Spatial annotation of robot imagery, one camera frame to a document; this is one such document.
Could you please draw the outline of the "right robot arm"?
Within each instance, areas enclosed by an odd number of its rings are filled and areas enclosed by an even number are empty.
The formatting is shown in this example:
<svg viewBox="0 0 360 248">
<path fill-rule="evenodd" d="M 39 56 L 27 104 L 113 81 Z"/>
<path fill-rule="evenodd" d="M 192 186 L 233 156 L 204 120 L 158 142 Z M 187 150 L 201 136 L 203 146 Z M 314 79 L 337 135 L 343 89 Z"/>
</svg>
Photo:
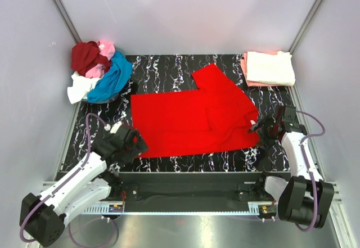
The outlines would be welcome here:
<svg viewBox="0 0 360 248">
<path fill-rule="evenodd" d="M 274 173 L 262 173 L 249 191 L 261 199 L 272 198 L 281 221 L 290 222 L 302 232 L 322 228 L 334 198 L 334 187 L 324 181 L 312 159 L 308 140 L 313 137 L 294 116 L 285 114 L 251 121 L 251 133 L 268 148 L 279 142 L 289 160 L 289 180 Z"/>
</svg>

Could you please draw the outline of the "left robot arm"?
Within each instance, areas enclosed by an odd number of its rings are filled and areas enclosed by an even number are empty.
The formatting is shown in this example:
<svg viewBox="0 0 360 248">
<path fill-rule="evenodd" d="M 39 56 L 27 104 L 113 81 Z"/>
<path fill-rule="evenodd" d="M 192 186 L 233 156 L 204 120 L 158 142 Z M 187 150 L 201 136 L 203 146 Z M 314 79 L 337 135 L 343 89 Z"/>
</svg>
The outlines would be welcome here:
<svg viewBox="0 0 360 248">
<path fill-rule="evenodd" d="M 134 127 L 112 128 L 103 139 L 94 142 L 84 158 L 58 182 L 39 195 L 27 194 L 20 209 L 20 237 L 49 247 L 66 226 L 98 201 L 124 197 L 122 180 L 111 172 L 113 164 L 126 165 L 148 150 Z M 31 239 L 25 238 L 28 233 Z"/>
</svg>

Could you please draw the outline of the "bright red t shirt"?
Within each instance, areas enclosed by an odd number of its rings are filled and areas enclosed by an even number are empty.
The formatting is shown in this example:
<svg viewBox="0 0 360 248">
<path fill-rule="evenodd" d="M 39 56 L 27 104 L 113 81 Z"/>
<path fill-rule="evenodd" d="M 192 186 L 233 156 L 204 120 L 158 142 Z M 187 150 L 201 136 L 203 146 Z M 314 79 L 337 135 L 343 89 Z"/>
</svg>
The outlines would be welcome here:
<svg viewBox="0 0 360 248">
<path fill-rule="evenodd" d="M 250 128 L 258 109 L 215 65 L 192 73 L 197 88 L 131 96 L 133 126 L 149 147 L 144 158 L 240 150 L 259 142 Z"/>
</svg>

